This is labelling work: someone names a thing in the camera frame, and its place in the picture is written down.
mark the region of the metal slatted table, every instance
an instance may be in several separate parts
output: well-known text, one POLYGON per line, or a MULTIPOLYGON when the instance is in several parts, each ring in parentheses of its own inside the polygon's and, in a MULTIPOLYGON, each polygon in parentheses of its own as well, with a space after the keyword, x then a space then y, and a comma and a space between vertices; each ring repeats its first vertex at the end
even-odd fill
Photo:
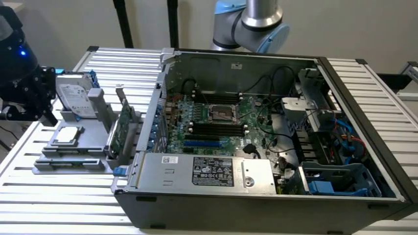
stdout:
MULTIPOLYGON (((120 110, 115 86, 123 84, 130 104, 135 110, 146 113, 151 89, 160 72, 159 56, 158 50, 100 48, 97 52, 85 53, 75 70, 96 71, 106 100, 112 104, 114 110, 120 110)), ((413 124, 402 117, 403 111, 397 110, 398 104, 393 104, 394 101, 385 96, 382 85, 367 68, 353 60, 330 61, 353 95, 370 94, 371 97, 358 95, 355 99, 378 131, 385 133, 385 141, 397 151, 395 156, 418 185, 418 134, 410 133, 407 137, 393 135, 391 126, 379 123, 385 117, 393 120, 397 129, 409 129, 413 124), (373 106, 382 104, 387 105, 378 108, 373 106), (405 141, 403 144, 411 143, 413 153, 403 152, 405 148, 398 145, 391 146, 394 137, 398 138, 395 141, 405 141)), ((60 108, 60 102, 55 102, 57 118, 60 108)), ((0 234, 232 234, 139 230, 131 225, 111 193, 112 175, 33 175, 33 161, 40 156, 53 130, 55 127, 44 127, 35 122, 0 165, 0 234)), ((379 221, 355 234, 417 235, 418 213, 401 221, 379 221)))

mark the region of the robotic arm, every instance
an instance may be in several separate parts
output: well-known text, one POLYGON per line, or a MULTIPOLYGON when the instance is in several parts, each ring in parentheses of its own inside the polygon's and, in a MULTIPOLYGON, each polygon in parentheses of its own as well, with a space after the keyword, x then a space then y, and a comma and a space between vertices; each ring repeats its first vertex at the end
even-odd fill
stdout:
POLYGON ((40 120, 55 126, 55 69, 40 67, 21 27, 15 11, 0 1, 0 120, 40 120))
POLYGON ((282 19, 278 0, 219 0, 211 49, 276 53, 290 31, 282 19))

